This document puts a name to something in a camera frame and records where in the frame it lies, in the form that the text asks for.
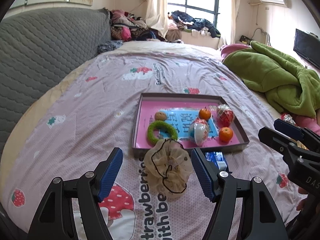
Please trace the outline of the person's right hand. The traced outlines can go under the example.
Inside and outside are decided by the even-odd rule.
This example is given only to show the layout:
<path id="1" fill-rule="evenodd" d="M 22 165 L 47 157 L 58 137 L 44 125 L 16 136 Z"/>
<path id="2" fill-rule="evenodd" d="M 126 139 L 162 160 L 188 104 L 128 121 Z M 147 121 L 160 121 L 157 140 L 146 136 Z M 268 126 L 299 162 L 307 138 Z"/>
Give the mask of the person's right hand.
<path id="1" fill-rule="evenodd" d="M 302 195 L 309 195 L 309 193 L 308 193 L 308 191 L 306 191 L 305 189 L 303 189 L 303 188 L 301 188 L 301 187 L 299 187 L 298 188 L 298 193 L 299 194 L 302 194 Z M 306 204 L 306 198 L 305 199 L 303 199 L 303 200 L 301 200 L 299 203 L 298 203 L 298 205 L 297 205 L 297 207 L 296 207 L 296 210 L 297 211 L 301 211 L 303 208 L 304 208 L 304 206 L 305 206 L 305 204 Z"/>

